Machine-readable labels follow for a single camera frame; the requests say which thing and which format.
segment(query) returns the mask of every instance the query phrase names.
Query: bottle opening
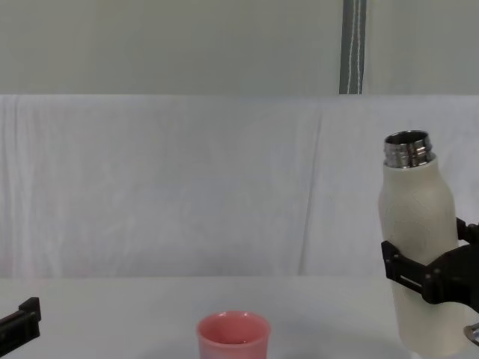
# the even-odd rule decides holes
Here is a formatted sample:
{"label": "bottle opening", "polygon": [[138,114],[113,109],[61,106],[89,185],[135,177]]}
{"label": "bottle opening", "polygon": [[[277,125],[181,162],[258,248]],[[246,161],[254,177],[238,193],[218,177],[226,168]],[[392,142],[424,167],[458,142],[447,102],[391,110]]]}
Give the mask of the bottle opening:
{"label": "bottle opening", "polygon": [[426,131],[409,130],[389,135],[384,140],[385,165],[391,168],[412,168],[434,160]]}
{"label": "bottle opening", "polygon": [[414,144],[418,141],[424,141],[429,135],[426,131],[402,131],[389,135],[385,142],[387,144]]}

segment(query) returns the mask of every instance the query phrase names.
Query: table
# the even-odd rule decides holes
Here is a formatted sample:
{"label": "table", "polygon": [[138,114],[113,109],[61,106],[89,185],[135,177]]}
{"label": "table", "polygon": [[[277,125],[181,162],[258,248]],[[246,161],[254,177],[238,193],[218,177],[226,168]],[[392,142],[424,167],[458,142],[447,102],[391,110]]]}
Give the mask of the table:
{"label": "table", "polygon": [[[237,309],[272,325],[271,359],[406,359],[386,279],[188,277],[0,280],[0,315],[39,296],[41,337],[8,359],[197,358],[195,325]],[[458,358],[476,358],[473,345]]]}

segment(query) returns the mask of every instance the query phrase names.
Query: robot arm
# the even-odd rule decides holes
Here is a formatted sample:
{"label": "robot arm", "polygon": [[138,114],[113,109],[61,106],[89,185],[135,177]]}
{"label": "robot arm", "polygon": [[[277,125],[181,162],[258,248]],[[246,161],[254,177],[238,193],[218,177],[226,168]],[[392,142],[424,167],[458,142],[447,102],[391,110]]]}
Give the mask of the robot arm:
{"label": "robot arm", "polygon": [[[457,234],[468,245],[446,252],[426,266],[384,241],[381,246],[386,277],[421,294],[427,303],[452,301],[479,313],[479,226],[466,226],[457,219]],[[479,323],[464,328],[464,333],[479,346]]]}
{"label": "robot arm", "polygon": [[22,303],[18,311],[0,319],[0,357],[40,336],[40,300],[36,297]]}

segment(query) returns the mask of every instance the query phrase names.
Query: white bottle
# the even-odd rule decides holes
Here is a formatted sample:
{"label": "white bottle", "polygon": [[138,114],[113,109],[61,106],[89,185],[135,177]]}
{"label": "white bottle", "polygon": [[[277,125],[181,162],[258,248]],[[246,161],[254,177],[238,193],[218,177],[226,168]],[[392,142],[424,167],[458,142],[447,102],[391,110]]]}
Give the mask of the white bottle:
{"label": "white bottle", "polygon": [[[454,199],[431,149],[424,131],[388,136],[379,196],[384,240],[421,264],[458,246]],[[465,311],[460,304],[428,304],[394,282],[392,291],[400,338],[409,350],[438,357],[455,354],[465,345]]]}

